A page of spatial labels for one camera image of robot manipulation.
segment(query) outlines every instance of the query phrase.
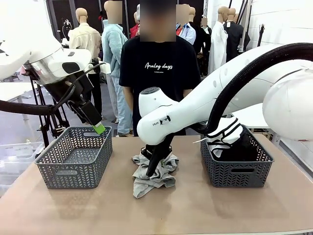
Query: mannequin head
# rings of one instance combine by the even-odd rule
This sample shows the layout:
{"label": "mannequin head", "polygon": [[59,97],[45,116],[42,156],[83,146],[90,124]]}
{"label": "mannequin head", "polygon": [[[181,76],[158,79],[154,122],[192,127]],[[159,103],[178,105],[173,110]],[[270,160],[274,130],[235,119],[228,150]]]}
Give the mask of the mannequin head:
{"label": "mannequin head", "polygon": [[83,8],[77,8],[76,9],[76,18],[78,22],[81,23],[87,23],[88,14],[86,9]]}
{"label": "mannequin head", "polygon": [[106,1],[104,9],[108,15],[109,24],[122,23],[122,1]]}
{"label": "mannequin head", "polygon": [[207,18],[201,19],[201,26],[207,26]]}
{"label": "mannequin head", "polygon": [[176,5],[176,23],[182,27],[189,22],[190,6],[188,4]]}
{"label": "mannequin head", "polygon": [[140,21],[140,4],[137,5],[137,20],[136,22]]}
{"label": "mannequin head", "polygon": [[140,40],[172,42],[176,39],[176,0],[140,1]]}
{"label": "mannequin head", "polygon": [[196,9],[194,7],[190,7],[190,11],[189,11],[189,21],[193,22],[194,21],[194,17],[196,15]]}
{"label": "mannequin head", "polygon": [[134,13],[134,20],[135,20],[135,23],[137,23],[137,12]]}
{"label": "mannequin head", "polygon": [[239,16],[239,14],[236,14],[235,17],[234,17],[234,22],[235,22],[235,23],[236,23],[237,20],[238,20],[238,16]]}
{"label": "mannequin head", "polygon": [[234,21],[235,15],[236,15],[236,9],[235,8],[230,8],[227,20],[228,21]]}
{"label": "mannequin head", "polygon": [[218,10],[218,14],[219,14],[218,21],[221,23],[227,21],[228,13],[229,13],[229,8],[227,6],[220,7]]}

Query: black clothing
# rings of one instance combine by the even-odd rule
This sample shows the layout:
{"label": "black clothing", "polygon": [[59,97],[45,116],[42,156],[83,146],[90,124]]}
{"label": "black clothing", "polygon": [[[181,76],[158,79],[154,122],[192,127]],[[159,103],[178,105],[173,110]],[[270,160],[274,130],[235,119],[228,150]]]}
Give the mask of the black clothing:
{"label": "black clothing", "polygon": [[203,28],[199,25],[196,25],[194,22],[189,22],[190,26],[196,31],[196,40],[193,44],[196,54],[198,55],[201,52],[207,54],[211,47],[211,35],[207,34]]}
{"label": "black clothing", "polygon": [[190,43],[176,36],[176,42],[127,41],[122,48],[119,84],[131,87],[134,94],[134,134],[141,119],[138,98],[141,91],[159,87],[171,99],[181,101],[183,90],[200,83],[195,51]]}
{"label": "black clothing", "polygon": [[[238,45],[240,43],[240,39],[243,37],[244,27],[240,24],[236,24],[235,22],[230,22],[230,27],[227,27],[226,22],[224,24],[224,30],[228,34],[227,38],[227,47],[226,47],[226,62],[232,60],[236,56],[238,56]],[[246,46],[250,42],[249,35],[246,34],[246,39],[244,43],[244,50],[246,50]]]}
{"label": "black clothing", "polygon": [[93,96],[94,107],[99,114],[102,113],[102,97],[101,97],[101,88],[100,88],[100,76],[96,74],[88,74],[88,78],[93,85],[93,89],[83,95],[84,99],[91,101],[91,93]]}

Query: light blue jacket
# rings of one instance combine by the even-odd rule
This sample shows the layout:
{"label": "light blue jacket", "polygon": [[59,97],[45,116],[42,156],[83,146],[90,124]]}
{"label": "light blue jacket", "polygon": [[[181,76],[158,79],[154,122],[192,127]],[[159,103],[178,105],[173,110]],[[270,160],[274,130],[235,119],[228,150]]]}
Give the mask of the light blue jacket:
{"label": "light blue jacket", "polygon": [[118,24],[109,24],[108,20],[104,20],[103,25],[103,61],[111,65],[111,76],[119,77],[122,47],[127,38],[123,34],[123,28]]}

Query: jeans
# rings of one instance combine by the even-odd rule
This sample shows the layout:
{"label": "jeans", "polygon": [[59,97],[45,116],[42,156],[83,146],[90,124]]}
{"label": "jeans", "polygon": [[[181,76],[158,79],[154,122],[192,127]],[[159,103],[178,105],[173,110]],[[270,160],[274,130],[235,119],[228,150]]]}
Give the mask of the jeans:
{"label": "jeans", "polygon": [[91,93],[93,96],[94,107],[99,114],[102,113],[102,97],[101,97],[101,88],[100,88],[100,76],[96,74],[88,74],[88,78],[93,85],[93,89],[87,92],[83,97],[86,100],[91,101]]}
{"label": "jeans", "polygon": [[118,118],[117,97],[116,97],[114,83],[110,75],[106,74],[106,78],[107,78],[108,90],[109,90],[111,105],[113,108],[113,113],[114,113],[114,116]]}
{"label": "jeans", "polygon": [[117,97],[117,109],[119,123],[117,126],[117,132],[121,134],[128,134],[132,125],[132,112],[126,102],[123,87],[119,85],[119,77],[111,77],[116,97]]}

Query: black hose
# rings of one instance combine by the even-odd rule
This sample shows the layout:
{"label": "black hose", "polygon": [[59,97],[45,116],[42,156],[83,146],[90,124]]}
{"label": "black hose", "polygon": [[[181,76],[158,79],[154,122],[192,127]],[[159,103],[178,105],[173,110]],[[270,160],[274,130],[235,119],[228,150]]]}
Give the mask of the black hose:
{"label": "black hose", "polygon": [[52,115],[59,107],[61,107],[68,99],[72,96],[75,90],[75,84],[82,78],[84,75],[99,67],[105,63],[99,63],[90,70],[84,72],[79,76],[69,87],[65,94],[61,97],[59,102],[56,105],[35,105],[35,104],[19,104],[8,101],[0,100],[0,111],[15,113],[15,114],[28,114],[28,115],[39,115],[46,116]]}
{"label": "black hose", "polygon": [[0,100],[0,111],[44,116],[53,114],[53,105],[19,104]]}
{"label": "black hose", "polygon": [[253,60],[244,67],[222,90],[212,108],[207,125],[197,123],[192,128],[201,134],[209,134],[218,128],[221,117],[232,98],[248,82],[261,72],[278,63],[288,60],[313,61],[313,44],[294,43],[275,48]]}
{"label": "black hose", "polygon": [[67,102],[69,98],[73,95],[74,91],[75,91],[75,86],[73,86],[69,92],[67,90],[67,92],[65,92],[65,94],[61,97],[60,101],[56,105],[53,106],[53,111],[54,112],[57,111],[58,108],[60,108],[65,102]]}

